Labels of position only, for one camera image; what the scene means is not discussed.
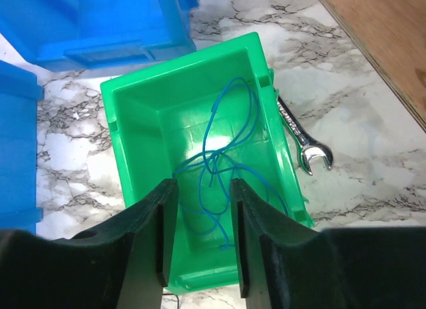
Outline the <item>far blue bin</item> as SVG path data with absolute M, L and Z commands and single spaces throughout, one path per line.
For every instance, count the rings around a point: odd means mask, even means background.
M 1 34 L 29 63 L 61 72 L 174 59 L 195 51 L 199 0 L 1 0 Z

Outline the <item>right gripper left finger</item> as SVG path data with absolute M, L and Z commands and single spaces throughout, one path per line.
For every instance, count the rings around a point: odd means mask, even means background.
M 2 308 L 160 308 L 168 285 L 178 183 L 70 239 L 1 231 Z

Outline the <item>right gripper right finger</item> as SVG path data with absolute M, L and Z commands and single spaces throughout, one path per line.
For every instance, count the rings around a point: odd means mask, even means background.
M 425 229 L 314 231 L 231 188 L 240 295 L 247 308 L 424 308 Z

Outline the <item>open-end wrench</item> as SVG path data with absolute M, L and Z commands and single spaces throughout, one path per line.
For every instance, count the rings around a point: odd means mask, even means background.
M 290 108 L 281 98 L 279 90 L 274 89 L 277 98 L 277 106 L 280 112 L 282 123 L 284 128 L 289 132 L 292 136 L 297 149 L 297 159 L 300 168 L 312 176 L 312 168 L 310 166 L 310 161 L 315 158 L 321 158 L 327 170 L 331 170 L 333 168 L 333 153 L 332 150 L 325 144 L 315 140 L 294 114 L 291 112 Z

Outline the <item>blue bin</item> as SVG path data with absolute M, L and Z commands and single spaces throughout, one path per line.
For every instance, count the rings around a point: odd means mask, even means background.
M 1 228 L 36 233 L 37 76 L 1 61 Z
M 199 0 L 1 0 L 1 34 L 29 63 L 61 72 L 174 59 L 195 51 Z

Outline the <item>near blue bin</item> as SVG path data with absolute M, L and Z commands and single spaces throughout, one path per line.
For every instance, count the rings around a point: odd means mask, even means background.
M 1 228 L 36 233 L 37 76 L 1 61 Z

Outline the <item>wooden board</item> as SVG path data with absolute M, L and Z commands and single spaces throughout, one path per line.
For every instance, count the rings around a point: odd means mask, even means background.
M 421 127 L 425 0 L 319 0 Z

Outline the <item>green bin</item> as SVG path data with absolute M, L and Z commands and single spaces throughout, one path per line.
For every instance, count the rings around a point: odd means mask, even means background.
M 274 72 L 248 33 L 101 84 L 124 203 L 178 183 L 168 289 L 238 281 L 231 182 L 312 226 L 276 104 Z

